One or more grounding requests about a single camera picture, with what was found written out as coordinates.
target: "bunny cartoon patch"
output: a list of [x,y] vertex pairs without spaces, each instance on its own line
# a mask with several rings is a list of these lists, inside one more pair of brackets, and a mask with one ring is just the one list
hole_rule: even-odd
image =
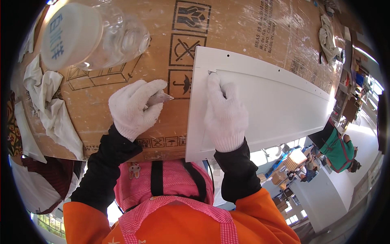
[[129,166],[129,179],[140,177],[141,167],[138,163],[128,163]]

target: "plastic container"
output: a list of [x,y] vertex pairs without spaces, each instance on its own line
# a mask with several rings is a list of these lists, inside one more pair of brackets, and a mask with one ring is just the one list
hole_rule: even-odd
[[93,7],[69,3],[48,22],[41,55],[51,70],[70,65],[94,70],[135,59],[149,42],[149,31],[136,16],[112,3]]

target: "table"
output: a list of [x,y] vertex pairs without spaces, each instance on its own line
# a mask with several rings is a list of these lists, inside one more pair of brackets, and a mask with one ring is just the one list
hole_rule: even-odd
[[[23,102],[28,123],[42,153],[75,159],[66,148],[46,136],[40,119],[23,87],[26,66],[38,55],[42,32],[50,17],[67,1],[51,6],[43,20],[34,53],[25,55],[13,72],[12,83]],[[197,45],[220,48],[262,59],[293,72],[334,95],[342,64],[319,63],[318,30],[325,8],[306,1],[205,0],[199,3],[174,0],[127,1],[116,4],[133,13],[151,34],[147,51],[123,65],[96,71],[70,66],[59,72],[64,79],[56,96],[65,101],[72,123],[83,142],[85,160],[96,152],[100,138],[112,124],[108,98],[118,89],[138,79],[168,82],[165,92],[175,97],[166,102],[156,125],[140,135],[143,152],[131,161],[166,160],[185,155],[193,53]],[[195,9],[199,23],[191,26],[181,21],[185,9]],[[344,48],[344,27],[332,19],[336,45]]]

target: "white work glove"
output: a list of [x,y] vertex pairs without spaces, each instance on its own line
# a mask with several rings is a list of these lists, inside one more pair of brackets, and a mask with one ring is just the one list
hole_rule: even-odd
[[117,90],[108,100],[114,124],[118,132],[131,142],[152,127],[163,109],[163,103],[150,106],[143,110],[147,101],[158,91],[163,90],[167,83],[154,80],[147,83],[138,80]]
[[244,143],[244,133],[248,128],[248,111],[238,98],[236,85],[228,83],[221,87],[218,75],[211,73],[207,81],[207,97],[204,124],[215,149],[222,153],[238,149]]

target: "white board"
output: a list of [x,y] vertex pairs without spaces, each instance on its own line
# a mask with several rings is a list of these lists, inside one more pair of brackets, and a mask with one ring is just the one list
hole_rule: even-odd
[[198,46],[191,84],[186,161],[211,159],[215,148],[203,123],[208,71],[221,84],[238,85],[249,112],[245,137],[250,152],[289,142],[322,130],[335,99],[307,80],[270,63],[225,50]]

